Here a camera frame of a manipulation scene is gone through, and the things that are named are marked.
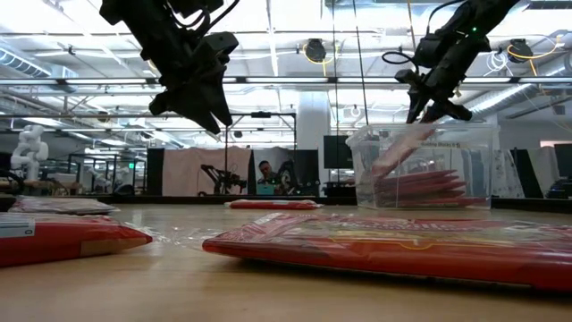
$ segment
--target ceiling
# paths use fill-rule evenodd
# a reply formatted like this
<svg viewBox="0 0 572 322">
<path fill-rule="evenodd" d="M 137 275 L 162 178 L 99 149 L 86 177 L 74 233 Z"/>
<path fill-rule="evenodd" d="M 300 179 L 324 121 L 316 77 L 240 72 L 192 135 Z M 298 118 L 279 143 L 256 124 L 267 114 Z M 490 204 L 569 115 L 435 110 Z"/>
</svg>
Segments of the ceiling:
<svg viewBox="0 0 572 322">
<path fill-rule="evenodd" d="M 407 1 L 404 0 L 356 0 L 357 16 L 350 0 L 335 0 L 334 9 L 332 0 L 243 0 L 212 31 L 231 31 L 240 42 L 240 46 L 231 55 L 225 76 L 361 77 L 363 73 L 365 77 L 392 77 L 403 65 L 386 64 L 381 59 L 381 54 L 397 48 L 402 48 L 406 53 L 413 52 L 413 39 L 418 44 L 425 34 L 429 13 L 443 2 L 412 1 L 410 23 Z M 225 5 L 229 3 L 230 0 L 225 0 Z M 535 55 L 553 50 L 552 54 L 534 60 L 536 71 L 543 74 L 547 72 L 544 66 L 561 57 L 572 46 L 572 35 L 568 30 L 568 8 L 572 9 L 572 6 L 568 4 L 571 2 L 566 1 L 558 6 L 559 9 L 552 10 L 539 5 L 540 1 L 532 3 L 532 7 L 529 6 L 531 1 L 519 4 L 507 19 L 491 32 L 489 38 L 492 48 L 506 49 L 512 38 L 525 38 Z M 63 66 L 72 75 L 77 74 L 80 78 L 160 76 L 159 71 L 139 57 L 141 47 L 122 22 L 111 26 L 99 16 L 101 0 L 0 0 L 0 4 L 0 48 L 7 48 L 37 66 L 58 72 L 62 72 L 60 67 Z M 432 29 L 446 22 L 453 10 L 454 7 L 445 8 L 435 14 L 431 22 Z M 213 17 L 221 11 L 222 9 L 215 12 Z M 330 63 L 312 64 L 307 60 L 300 49 L 310 38 L 320 38 L 323 41 L 328 57 L 332 58 Z M 494 64 L 501 64 L 502 67 L 495 68 Z M 532 75 L 532 70 L 530 64 L 505 64 L 502 58 L 493 61 L 492 54 L 482 54 L 470 67 L 467 76 L 500 77 L 509 76 L 511 73 Z M 3 65 L 0 65 L 0 76 L 28 77 Z M 364 124 L 364 105 L 367 106 L 371 123 L 403 122 L 408 108 L 408 95 L 404 89 L 368 87 L 364 99 L 364 91 L 360 87 L 343 84 L 338 86 L 337 95 L 332 86 L 225 84 L 224 88 L 233 113 L 296 112 L 300 105 L 300 91 L 327 91 L 332 106 L 332 127 L 335 127 L 337 120 L 345 131 Z M 12 104 L 12 100 L 5 99 L 0 105 L 4 108 L 4 113 L 42 115 L 60 114 L 70 108 L 73 108 L 72 112 L 76 114 L 97 114 L 104 111 L 110 114 L 148 114 L 148 103 L 161 91 L 159 88 L 140 86 L 80 86 L 72 93 L 39 87 L 10 87 L 9 90 L 33 97 L 43 105 L 22 105 L 16 100 Z M 562 90 L 558 95 L 566 96 L 568 92 L 567 89 Z M 482 93 L 482 90 L 463 89 L 459 93 L 461 96 L 455 99 L 465 103 Z M 549 95 L 531 98 L 535 105 L 543 107 Z M 565 100 L 561 104 L 570 105 Z M 512 116 L 531 106 L 534 107 L 526 100 L 504 109 L 499 115 L 503 118 Z M 549 121 L 553 117 L 551 111 L 551 108 L 546 108 L 541 112 L 526 114 L 522 119 L 542 116 L 542 119 Z M 558 116 L 559 119 L 562 117 L 569 117 L 569 114 Z M 149 141 L 172 148 L 220 147 L 221 142 L 217 140 L 223 139 L 213 138 L 200 131 L 192 121 L 174 117 L 129 117 L 104 119 L 104 122 L 92 118 L 59 122 L 62 123 L 62 128 L 86 130 L 72 132 L 73 139 L 86 142 L 91 142 L 92 138 L 113 139 L 126 142 L 125 147 L 146 146 L 150 144 Z M 11 123 L 10 126 L 18 126 L 17 124 Z M 287 117 L 245 117 L 234 129 L 244 129 L 242 137 L 235 138 L 231 135 L 231 141 L 244 142 L 243 145 L 253 147 L 287 146 L 290 144 L 288 142 L 294 139 L 291 126 Z M 146 138 L 137 131 L 122 130 L 137 127 L 190 130 L 163 131 L 151 138 Z M 87 131 L 92 128 L 117 129 L 117 132 Z M 260 128 L 266 128 L 268 131 L 258 131 Z M 110 145 L 101 141 L 97 144 L 123 147 L 120 144 Z"/>
</svg>

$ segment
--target wooden table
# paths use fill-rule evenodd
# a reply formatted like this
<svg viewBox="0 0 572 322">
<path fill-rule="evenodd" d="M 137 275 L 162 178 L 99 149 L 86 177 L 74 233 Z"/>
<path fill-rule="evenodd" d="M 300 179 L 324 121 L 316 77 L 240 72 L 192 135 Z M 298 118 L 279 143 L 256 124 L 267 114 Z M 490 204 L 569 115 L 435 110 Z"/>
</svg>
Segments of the wooden table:
<svg viewBox="0 0 572 322">
<path fill-rule="evenodd" d="M 170 231 L 226 229 L 266 211 L 121 206 L 116 217 Z M 374 216 L 372 210 L 322 213 Z M 388 212 L 572 223 L 515 211 Z M 249 263 L 160 242 L 123 254 L 0 269 L 0 321 L 569 321 L 572 301 L 517 291 Z"/>
</svg>

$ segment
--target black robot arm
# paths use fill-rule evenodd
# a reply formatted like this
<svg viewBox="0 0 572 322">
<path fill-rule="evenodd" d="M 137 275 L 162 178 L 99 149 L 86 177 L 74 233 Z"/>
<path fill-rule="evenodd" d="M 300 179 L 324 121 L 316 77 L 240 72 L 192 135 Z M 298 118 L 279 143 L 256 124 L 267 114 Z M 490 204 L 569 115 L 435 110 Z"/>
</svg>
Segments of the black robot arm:
<svg viewBox="0 0 572 322">
<path fill-rule="evenodd" d="M 103 0 L 99 13 L 112 25 L 124 21 L 143 48 L 141 58 L 151 60 L 161 73 L 159 81 L 166 91 L 150 104 L 152 114 L 174 111 L 213 133 L 220 132 L 215 117 L 232 124 L 223 76 L 239 42 L 230 32 L 206 33 L 238 1 L 211 22 L 210 12 L 223 0 Z M 201 14 L 189 25 L 175 16 L 198 11 Z"/>
<path fill-rule="evenodd" d="M 432 12 L 431 16 L 447 5 L 463 3 L 449 21 L 434 33 L 427 26 L 427 34 L 421 39 L 415 55 L 408 59 L 416 70 L 402 70 L 395 75 L 396 80 L 410 85 L 407 123 L 416 121 L 430 100 L 433 105 L 427 107 L 421 123 L 432 123 L 445 115 L 464 121 L 472 118 L 470 111 L 451 103 L 450 98 L 466 78 L 465 74 L 478 54 L 491 51 L 486 35 L 504 20 L 518 1 L 454 0 Z M 385 57 L 383 60 L 395 64 Z M 427 74 L 419 74 L 419 66 L 431 70 Z"/>
</svg>

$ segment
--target label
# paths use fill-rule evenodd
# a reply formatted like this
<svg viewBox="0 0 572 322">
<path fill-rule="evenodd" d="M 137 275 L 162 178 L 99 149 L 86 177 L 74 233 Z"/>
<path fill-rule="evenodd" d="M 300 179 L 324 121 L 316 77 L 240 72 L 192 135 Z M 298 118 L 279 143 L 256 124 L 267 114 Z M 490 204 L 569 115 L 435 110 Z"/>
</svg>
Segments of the label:
<svg viewBox="0 0 572 322">
<path fill-rule="evenodd" d="M 423 141 L 419 140 L 411 145 L 411 148 L 469 148 L 466 142 L 453 141 Z"/>
<path fill-rule="evenodd" d="M 34 219 L 0 216 L 0 238 L 32 237 L 35 233 Z"/>
</svg>

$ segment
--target clear plastic bin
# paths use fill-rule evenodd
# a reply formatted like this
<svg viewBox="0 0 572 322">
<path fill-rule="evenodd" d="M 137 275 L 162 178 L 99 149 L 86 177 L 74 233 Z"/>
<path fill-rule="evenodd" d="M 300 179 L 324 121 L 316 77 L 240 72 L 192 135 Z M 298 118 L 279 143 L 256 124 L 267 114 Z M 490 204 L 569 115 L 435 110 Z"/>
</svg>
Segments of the clear plastic bin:
<svg viewBox="0 0 572 322">
<path fill-rule="evenodd" d="M 487 124 L 377 124 L 352 150 L 357 203 L 367 208 L 489 208 L 492 140 Z"/>
</svg>

